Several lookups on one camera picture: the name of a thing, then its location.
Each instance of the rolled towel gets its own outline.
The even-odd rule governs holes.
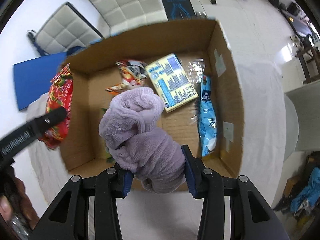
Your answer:
[[[151,88],[136,88],[114,97],[99,125],[116,162],[155,193],[172,192],[185,181],[180,145],[156,127],[163,109]]]

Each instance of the piece of tape on box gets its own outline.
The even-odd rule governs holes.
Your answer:
[[[233,142],[233,123],[223,122],[223,136],[226,139],[226,151],[230,150],[230,141]]]
[[[218,77],[221,76],[227,69],[226,69],[226,65],[224,64],[223,61],[223,57],[222,54],[219,55],[219,53],[217,52],[217,49],[214,50],[214,57],[216,58],[216,70],[217,70],[217,74]]]

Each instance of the blue plastic bag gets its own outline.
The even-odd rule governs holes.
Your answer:
[[[217,119],[211,103],[211,78],[202,75],[198,132],[201,142],[201,156],[214,150],[217,141]]]

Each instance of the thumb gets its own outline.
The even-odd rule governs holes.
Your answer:
[[[5,196],[0,197],[0,214],[6,222],[12,218],[12,207]]]

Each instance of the snack bag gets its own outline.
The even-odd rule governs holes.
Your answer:
[[[211,78],[202,75],[198,131],[201,141],[201,156],[212,152],[217,141],[217,119],[211,103]]]
[[[146,63],[138,60],[120,60],[116,62],[119,65],[122,75],[122,82],[111,87],[107,87],[106,91],[113,95],[118,95],[126,90],[142,87],[147,78],[145,71]]]
[[[70,107],[73,91],[73,78],[69,64],[62,68],[51,80],[46,114],[50,111],[63,106],[67,110],[65,120],[47,130],[43,137],[39,138],[49,149],[55,149],[67,136],[70,124]]]

